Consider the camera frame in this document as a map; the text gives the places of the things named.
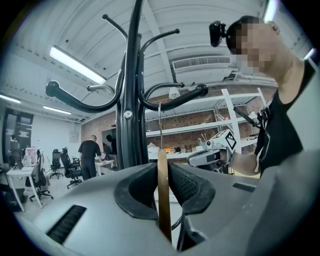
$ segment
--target white robot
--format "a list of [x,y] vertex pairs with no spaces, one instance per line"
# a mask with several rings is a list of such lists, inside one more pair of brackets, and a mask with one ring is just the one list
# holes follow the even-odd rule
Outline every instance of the white robot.
[[[223,130],[205,142],[206,148],[195,152],[187,158],[190,166],[206,169],[218,173],[228,170],[228,164],[233,159],[237,142],[230,129]],[[221,152],[226,153],[226,160],[221,160]]]

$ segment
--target office chair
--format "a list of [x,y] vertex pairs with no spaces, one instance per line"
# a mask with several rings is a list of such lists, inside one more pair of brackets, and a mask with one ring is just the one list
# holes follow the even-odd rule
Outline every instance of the office chair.
[[66,188],[69,189],[69,186],[81,183],[82,180],[78,179],[78,177],[82,176],[80,164],[77,162],[71,163],[68,156],[68,150],[66,148],[62,149],[60,158],[64,166],[64,176],[72,179]]
[[[50,195],[50,191],[48,189],[41,190],[41,187],[47,184],[47,179],[46,179],[46,176],[44,175],[44,172],[41,170],[40,163],[41,163],[41,156],[39,161],[34,165],[34,171],[33,171],[34,174],[31,176],[34,186],[37,189],[36,194],[40,200],[42,196],[47,196],[47,197],[51,197],[51,199],[54,199],[54,197]],[[26,180],[25,185],[27,187],[31,187],[30,181],[28,182]],[[35,197],[36,197],[35,195],[30,196],[29,197],[30,201],[33,202],[33,198]]]
[[59,152],[58,149],[54,149],[52,151],[52,164],[50,165],[52,173],[50,174],[49,179],[51,179],[51,177],[54,175],[56,175],[58,179],[59,179],[59,175],[63,176],[63,174],[58,171],[58,169],[61,167],[60,156],[61,156],[61,152]]

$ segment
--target metal rod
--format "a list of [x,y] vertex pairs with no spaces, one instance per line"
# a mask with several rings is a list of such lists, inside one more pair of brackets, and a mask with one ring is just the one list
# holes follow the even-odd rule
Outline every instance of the metal rod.
[[164,149],[164,138],[162,135],[162,124],[161,124],[161,102],[159,103],[159,108],[158,108],[158,119],[159,119],[159,128],[160,128],[161,150],[163,150]]
[[[172,110],[190,100],[193,100],[196,97],[205,96],[207,93],[208,93],[208,87],[205,84],[199,84],[194,90],[189,91],[186,94],[181,95],[178,98],[175,98],[168,103],[162,104],[161,109],[162,111]],[[139,100],[144,107],[153,111],[158,110],[158,105],[146,101],[145,95],[142,94],[141,91],[139,91],[138,95],[139,95]]]
[[179,33],[180,33],[180,30],[179,29],[175,29],[175,30],[172,30],[172,31],[169,31],[169,32],[165,32],[165,33],[156,35],[155,37],[152,37],[151,39],[149,39],[148,41],[146,41],[144,43],[144,45],[141,47],[140,53],[145,54],[145,51],[146,51],[147,47],[149,45],[151,45],[153,42],[157,41],[158,39],[164,38],[164,37],[167,37],[167,36],[170,36],[170,35],[173,35],[173,34],[179,34]]
[[[139,68],[138,68],[138,62],[139,62],[139,51],[141,47],[141,35],[138,34],[138,40],[137,40],[137,47],[136,47],[136,56],[137,56],[137,61],[136,61],[136,66],[135,66],[135,73],[137,74]],[[135,76],[134,80],[134,87],[133,87],[133,94],[134,94],[134,99],[135,101],[133,102],[133,116],[134,119],[132,120],[134,122],[134,130],[133,130],[133,138],[135,139],[135,159],[136,159],[136,164],[137,165],[142,165],[142,148],[140,146],[141,143],[141,133],[140,133],[140,120],[139,120],[139,100],[138,100],[138,76]],[[147,145],[147,140],[142,141],[145,145]]]
[[185,84],[183,82],[171,82],[171,83],[158,83],[152,87],[150,87],[146,93],[144,94],[144,97],[146,100],[149,99],[149,97],[151,96],[151,94],[158,89],[161,88],[171,88],[171,87],[179,87],[179,88],[183,88],[185,87]]
[[126,31],[124,31],[124,29],[118,23],[111,19],[107,14],[102,15],[102,19],[114,26],[115,29],[117,29],[123,35],[125,41],[128,41],[128,35]]
[[174,230],[175,228],[177,228],[181,222],[182,222],[183,216],[181,215],[180,218],[171,226],[171,230]]
[[116,138],[116,154],[118,169],[122,170],[124,168],[124,160],[122,156],[121,147],[121,102],[118,101],[115,105],[115,138]]
[[[125,66],[125,56],[123,57],[122,60],[122,64],[121,64],[121,69],[119,70],[122,71]],[[97,106],[91,106],[88,104],[83,103],[81,100],[77,99],[76,97],[72,96],[70,93],[68,93],[67,91],[65,91],[64,89],[60,88],[60,85],[57,81],[50,81],[46,88],[45,88],[45,92],[49,97],[56,97],[58,100],[66,103],[67,105],[83,111],[83,112],[87,112],[87,113],[99,113],[99,112],[103,112],[106,110],[111,109],[120,99],[121,96],[121,91],[122,91],[122,87],[123,85],[120,83],[118,83],[118,79],[117,82],[115,83],[115,94],[113,95],[112,99],[107,102],[106,104],[103,105],[97,105]]]
[[128,41],[126,48],[125,68],[124,68],[124,82],[121,96],[121,147],[123,157],[123,167],[129,168],[137,165],[137,159],[134,157],[135,149],[139,147],[136,145],[135,132],[138,132],[135,125],[138,127],[138,116],[125,113],[132,113],[134,104],[138,103],[137,95],[134,94],[134,86],[136,81],[136,67],[138,61],[137,44],[138,44],[138,29],[140,23],[140,16],[143,6],[143,0],[136,0],[129,25]]
[[106,90],[108,91],[109,93],[111,93],[111,95],[115,95],[115,89],[113,89],[110,85],[105,85],[105,84],[102,84],[102,85],[88,85],[86,87],[86,89],[88,90],[88,92],[94,92],[94,91],[97,91],[97,90]]

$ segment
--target computer monitor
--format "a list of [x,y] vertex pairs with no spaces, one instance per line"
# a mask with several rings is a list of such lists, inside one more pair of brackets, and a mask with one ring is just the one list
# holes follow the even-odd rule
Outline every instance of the computer monitor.
[[19,170],[22,170],[24,167],[24,164],[21,161],[17,161],[15,167]]

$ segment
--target person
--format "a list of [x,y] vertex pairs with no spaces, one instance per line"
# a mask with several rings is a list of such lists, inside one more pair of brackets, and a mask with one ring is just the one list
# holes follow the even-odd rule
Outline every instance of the person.
[[16,139],[16,136],[13,134],[10,137],[10,164],[11,166],[16,165],[17,162],[21,161],[21,152],[20,145]]
[[96,176],[96,155],[99,161],[102,161],[100,147],[96,141],[97,137],[95,135],[91,135],[89,140],[85,140],[81,143],[78,150],[82,177],[84,181]]
[[118,161],[117,161],[117,140],[112,137],[111,134],[107,135],[106,140],[111,143],[111,153],[108,153],[108,157],[114,161],[113,167],[118,166]]
[[226,43],[232,54],[241,55],[255,72],[274,78],[278,88],[267,102],[269,118],[262,121],[254,153],[233,154],[230,167],[252,176],[255,169],[263,174],[303,147],[291,124],[287,111],[311,80],[315,70],[308,60],[295,56],[284,44],[274,22],[265,23],[253,16],[243,16],[227,30]]

